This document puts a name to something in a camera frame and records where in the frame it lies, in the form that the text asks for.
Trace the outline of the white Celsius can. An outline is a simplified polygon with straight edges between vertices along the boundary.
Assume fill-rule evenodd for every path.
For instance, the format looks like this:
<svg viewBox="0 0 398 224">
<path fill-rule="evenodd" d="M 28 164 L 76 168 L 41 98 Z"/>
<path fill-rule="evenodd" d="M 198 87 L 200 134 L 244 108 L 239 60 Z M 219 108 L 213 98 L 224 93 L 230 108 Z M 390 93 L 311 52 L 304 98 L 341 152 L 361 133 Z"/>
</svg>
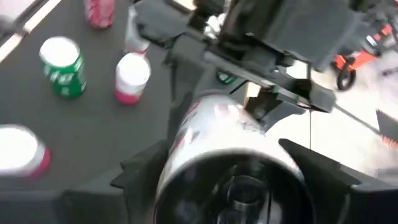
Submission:
<svg viewBox="0 0 398 224">
<path fill-rule="evenodd" d="M 202 95 L 176 133 L 154 224 L 316 224 L 302 171 L 229 96 Z"/>
</svg>

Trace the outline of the green Sprite can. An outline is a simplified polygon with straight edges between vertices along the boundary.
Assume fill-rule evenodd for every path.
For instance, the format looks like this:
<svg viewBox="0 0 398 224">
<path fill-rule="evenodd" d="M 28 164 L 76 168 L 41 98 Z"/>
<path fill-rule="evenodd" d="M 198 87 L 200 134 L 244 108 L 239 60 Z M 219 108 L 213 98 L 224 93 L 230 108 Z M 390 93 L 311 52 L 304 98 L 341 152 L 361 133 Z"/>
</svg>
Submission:
<svg viewBox="0 0 398 224">
<path fill-rule="evenodd" d="M 74 40 L 65 36 L 48 38 L 39 49 L 39 59 L 56 95 L 72 99 L 83 94 L 87 85 L 85 59 Z"/>
<path fill-rule="evenodd" d="M 224 71 L 218 71 L 216 73 L 216 77 L 224 85 L 230 85 L 237 80 L 236 75 L 233 75 L 233 74 L 230 74 L 230 73 L 224 72 Z"/>
</svg>

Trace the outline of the silver and pink seltzer can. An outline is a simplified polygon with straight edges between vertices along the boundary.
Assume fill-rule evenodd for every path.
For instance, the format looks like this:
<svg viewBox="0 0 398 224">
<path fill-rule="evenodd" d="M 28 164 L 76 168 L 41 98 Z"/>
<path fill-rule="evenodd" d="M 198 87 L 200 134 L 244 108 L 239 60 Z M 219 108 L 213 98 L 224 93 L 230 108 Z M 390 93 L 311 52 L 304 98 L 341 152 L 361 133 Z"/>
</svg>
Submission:
<svg viewBox="0 0 398 224">
<path fill-rule="evenodd" d="M 123 104 L 137 103 L 151 75 L 151 66 L 145 56 L 126 54 L 116 66 L 115 96 Z"/>
<path fill-rule="evenodd" d="M 0 124 L 0 177 L 37 175 L 50 160 L 50 150 L 28 127 Z"/>
</svg>

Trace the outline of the orange shop vacuum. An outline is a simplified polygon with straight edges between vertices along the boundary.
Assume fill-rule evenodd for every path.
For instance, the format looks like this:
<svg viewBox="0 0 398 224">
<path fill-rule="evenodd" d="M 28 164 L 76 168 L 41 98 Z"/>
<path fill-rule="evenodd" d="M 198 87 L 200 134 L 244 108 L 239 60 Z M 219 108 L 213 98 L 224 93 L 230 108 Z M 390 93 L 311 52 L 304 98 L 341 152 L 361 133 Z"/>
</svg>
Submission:
<svg viewBox="0 0 398 224">
<path fill-rule="evenodd" d="M 398 52 L 398 28 L 386 24 L 366 35 L 358 50 L 344 49 L 342 53 L 335 55 L 330 66 L 337 75 L 337 89 L 346 91 L 352 88 L 357 70 L 389 50 Z"/>
</svg>

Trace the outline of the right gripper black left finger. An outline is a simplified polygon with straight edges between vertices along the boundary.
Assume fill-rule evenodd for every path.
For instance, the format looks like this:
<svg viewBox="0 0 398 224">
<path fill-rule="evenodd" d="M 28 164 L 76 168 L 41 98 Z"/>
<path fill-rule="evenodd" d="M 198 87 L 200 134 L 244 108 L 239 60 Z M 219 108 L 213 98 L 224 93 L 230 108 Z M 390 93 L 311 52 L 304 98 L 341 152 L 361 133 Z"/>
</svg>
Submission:
<svg viewBox="0 0 398 224">
<path fill-rule="evenodd" d="M 0 190 L 0 224 L 146 224 L 167 146 L 158 141 L 70 189 Z"/>
</svg>

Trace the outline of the black table mat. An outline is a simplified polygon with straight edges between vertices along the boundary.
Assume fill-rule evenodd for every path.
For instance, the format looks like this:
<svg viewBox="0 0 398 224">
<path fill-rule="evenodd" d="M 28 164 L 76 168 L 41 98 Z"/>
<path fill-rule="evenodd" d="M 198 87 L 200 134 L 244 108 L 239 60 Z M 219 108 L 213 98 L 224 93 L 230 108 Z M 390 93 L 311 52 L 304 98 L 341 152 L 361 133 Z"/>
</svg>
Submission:
<svg viewBox="0 0 398 224">
<path fill-rule="evenodd" d="M 164 49 L 147 52 L 152 75 L 138 104 L 124 106 L 114 97 L 127 7 L 128 0 L 116 0 L 112 27 L 96 31 L 86 23 L 82 0 L 61 0 L 0 62 L 0 124 L 27 126 L 52 155 L 38 175 L 0 177 L 0 190 L 70 189 L 166 138 L 171 87 Z M 87 88 L 74 100 L 53 93 L 40 64 L 40 46 L 57 35 L 74 40 L 85 59 Z"/>
</svg>

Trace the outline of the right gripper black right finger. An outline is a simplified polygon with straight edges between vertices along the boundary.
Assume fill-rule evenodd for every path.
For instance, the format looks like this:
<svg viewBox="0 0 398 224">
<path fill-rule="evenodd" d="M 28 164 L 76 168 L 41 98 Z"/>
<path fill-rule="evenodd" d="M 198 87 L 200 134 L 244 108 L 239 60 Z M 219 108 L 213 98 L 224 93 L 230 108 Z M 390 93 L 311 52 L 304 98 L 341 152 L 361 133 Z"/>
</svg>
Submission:
<svg viewBox="0 0 398 224">
<path fill-rule="evenodd" d="M 302 171 L 317 224 L 398 224 L 398 186 L 291 140 L 282 138 L 279 144 Z"/>
</svg>

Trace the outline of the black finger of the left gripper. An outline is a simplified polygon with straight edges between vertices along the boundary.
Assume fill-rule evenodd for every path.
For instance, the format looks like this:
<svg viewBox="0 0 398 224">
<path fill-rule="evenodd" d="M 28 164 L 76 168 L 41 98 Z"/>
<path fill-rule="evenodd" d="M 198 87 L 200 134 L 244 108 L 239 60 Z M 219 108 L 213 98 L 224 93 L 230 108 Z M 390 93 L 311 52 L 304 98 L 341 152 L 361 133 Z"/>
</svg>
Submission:
<svg viewBox="0 0 398 224">
<path fill-rule="evenodd" d="M 195 63 L 172 59 L 170 62 L 171 105 L 167 139 L 173 140 L 183 116 L 193 100 L 193 92 L 201 79 L 202 68 Z"/>
<path fill-rule="evenodd" d="M 264 131 L 270 130 L 280 120 L 296 114 L 302 115 L 305 110 L 297 105 L 278 100 L 270 93 L 259 93 L 249 97 L 246 111 L 262 126 Z"/>
</svg>

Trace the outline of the red cola can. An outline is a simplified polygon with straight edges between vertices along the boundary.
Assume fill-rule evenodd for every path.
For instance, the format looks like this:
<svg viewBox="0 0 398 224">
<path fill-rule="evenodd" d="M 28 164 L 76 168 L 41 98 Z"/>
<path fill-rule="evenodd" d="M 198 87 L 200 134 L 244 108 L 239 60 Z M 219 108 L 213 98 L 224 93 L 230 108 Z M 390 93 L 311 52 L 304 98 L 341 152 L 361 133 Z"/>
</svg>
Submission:
<svg viewBox="0 0 398 224">
<path fill-rule="evenodd" d="M 114 20 L 115 0 L 83 0 L 85 17 L 95 29 L 108 29 Z"/>
</svg>

